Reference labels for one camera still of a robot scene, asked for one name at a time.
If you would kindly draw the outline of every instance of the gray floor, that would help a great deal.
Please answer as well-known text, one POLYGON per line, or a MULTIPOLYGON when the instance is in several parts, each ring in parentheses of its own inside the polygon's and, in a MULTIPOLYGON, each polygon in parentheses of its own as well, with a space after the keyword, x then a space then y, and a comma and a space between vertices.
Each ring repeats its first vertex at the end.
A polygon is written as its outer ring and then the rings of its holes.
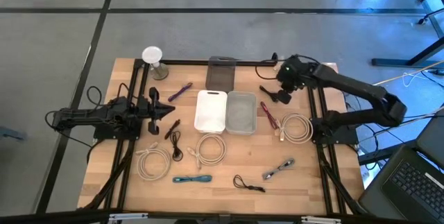
MULTIPOLYGON (((442 6, 437 0, 429 3, 433 8, 442 6)), ((0 0, 0 7, 102 5, 103 0, 0 0)), ((111 7, 421 8, 416 0, 112 0, 111 7)), ((372 67, 371 58, 407 59, 438 39, 430 23, 416 24, 419 18, 421 15, 108 15, 87 86, 96 85, 104 92, 114 59, 138 58, 149 45, 159 46, 165 58, 174 59, 227 55, 263 60, 273 52, 284 57, 300 53, 337 62, 342 74, 376 83, 413 70, 372 67)), ((49 110, 68 106, 97 19, 95 14, 0 14, 0 126, 23 130, 29 136, 23 143, 8 138, 0 141, 0 171, 4 174, 0 179, 0 216, 33 211, 57 137, 43 116, 49 110)), ((443 59, 443 54, 434 59, 443 59)), ((401 80, 384 86, 407 104, 408 115, 430 112, 442 104, 444 91, 428 80, 417 78, 409 87, 404 87, 401 80)), ((354 98, 348 101, 357 107, 354 98)), ((91 105, 83 99, 81 106, 91 105)), ((425 124, 418 122, 393 133, 408 141, 425 124)), ((72 135, 91 142, 92 130, 74 130, 72 135)), ((359 136, 363 139, 370 133, 363 129, 359 136)), ((390 135, 379 138, 379 147, 397 143, 390 135)), ((375 148, 371 140, 362 146, 366 150, 375 148)), ((85 147, 69 143, 49 211, 75 209, 86 152, 85 147)))

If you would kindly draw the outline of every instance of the laptop keyboard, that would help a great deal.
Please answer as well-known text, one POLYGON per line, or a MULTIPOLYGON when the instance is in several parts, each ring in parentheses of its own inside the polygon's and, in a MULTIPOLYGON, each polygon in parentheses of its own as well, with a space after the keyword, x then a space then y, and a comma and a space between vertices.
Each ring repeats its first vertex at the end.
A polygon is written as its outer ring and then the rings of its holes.
POLYGON ((405 193, 444 223, 444 190, 408 162, 402 162, 390 177, 405 193))

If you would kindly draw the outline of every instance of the laptop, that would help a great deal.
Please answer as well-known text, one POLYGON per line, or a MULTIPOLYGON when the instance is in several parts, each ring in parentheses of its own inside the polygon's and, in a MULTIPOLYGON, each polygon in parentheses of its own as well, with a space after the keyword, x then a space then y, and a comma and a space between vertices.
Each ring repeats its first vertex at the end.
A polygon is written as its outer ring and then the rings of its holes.
MULTIPOLYGON (((444 110, 437 115, 444 115, 444 110)), ((416 149, 441 168, 443 126, 444 118, 432 119, 416 139, 416 149)), ((383 218, 444 224, 444 174, 404 145, 390 157, 359 203, 383 218)))

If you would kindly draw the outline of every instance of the gray plastic tray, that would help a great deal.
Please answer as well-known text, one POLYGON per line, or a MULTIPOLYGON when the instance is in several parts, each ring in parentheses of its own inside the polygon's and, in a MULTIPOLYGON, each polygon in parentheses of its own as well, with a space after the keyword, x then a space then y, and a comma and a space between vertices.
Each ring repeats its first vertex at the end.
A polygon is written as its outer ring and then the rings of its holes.
POLYGON ((229 92, 225 129, 234 135, 251 135, 256 131, 256 95, 250 92, 229 92))

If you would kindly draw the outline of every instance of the wooden table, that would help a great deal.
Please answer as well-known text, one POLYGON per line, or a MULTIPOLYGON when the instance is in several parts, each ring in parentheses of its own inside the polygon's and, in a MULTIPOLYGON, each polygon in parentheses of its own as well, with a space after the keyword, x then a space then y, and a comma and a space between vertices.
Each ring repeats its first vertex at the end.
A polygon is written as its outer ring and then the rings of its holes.
MULTIPOLYGON (((106 94, 108 101, 117 95, 120 83, 128 84, 133 70, 134 59, 117 58, 111 74, 110 84, 106 94)), ((272 77, 275 72, 272 67, 260 67, 262 76, 272 77)), ((233 214, 325 214, 323 190, 315 145, 292 144, 279 141, 275 136, 268 119, 261 109, 259 102, 268 106, 271 114, 281 119, 288 112, 298 112, 310 117, 307 90, 292 94, 290 104, 273 103, 265 93, 259 90, 259 85, 271 91, 278 90, 278 81, 262 80, 257 77, 254 67, 236 67, 234 89, 237 91, 253 92, 257 97, 257 130, 251 136, 222 134, 228 151, 223 162, 218 166, 196 167, 196 158, 187 152, 187 147, 196 147, 203 136, 194 128, 194 113, 196 110, 197 93, 205 89, 207 67, 189 65, 169 65, 169 76, 161 81, 148 77, 146 91, 156 87, 160 93, 160 102, 168 103, 167 99, 176 93, 183 85, 192 82, 193 86, 183 95, 170 103, 176 110, 158 121, 160 135, 148 133, 148 121, 144 121, 140 139, 135 144, 135 150, 148 148, 153 142, 160 147, 173 151, 171 142, 164 140, 164 134, 177 119, 181 120, 178 129, 181 138, 178 146, 184 157, 180 162, 171 160, 168 174, 153 182, 142 180, 137 174, 137 156, 134 155, 124 209, 128 211, 145 212, 195 212, 195 213, 233 213, 233 214), (288 171, 276 174, 267 181, 262 180, 262 173, 279 166, 285 159, 293 157, 295 165, 288 171), (188 182, 172 183, 172 178, 180 175, 213 176, 210 183, 188 182), (261 186, 266 193, 237 189, 233 186, 234 175, 242 176, 246 184, 261 186)), ((345 111, 343 95, 336 89, 326 89, 325 97, 329 110, 345 111)), ((317 100, 318 112, 321 112, 317 100)), ((94 195, 105 184, 111 171, 116 140, 106 140, 99 144, 91 154, 83 188, 78 201, 82 207, 89 203, 94 195)), ((336 145, 341 181, 355 199, 364 191, 361 173, 356 153, 344 145, 336 145)), ((215 141, 207 141, 203 145, 202 154, 206 157, 219 154, 219 146, 215 141)), ((146 168, 156 174, 163 169, 164 162, 157 155, 150 155, 146 168)), ((112 206, 117 203, 119 182, 115 187, 112 206)), ((330 182, 330 191, 334 209, 337 209, 334 186, 330 182)))

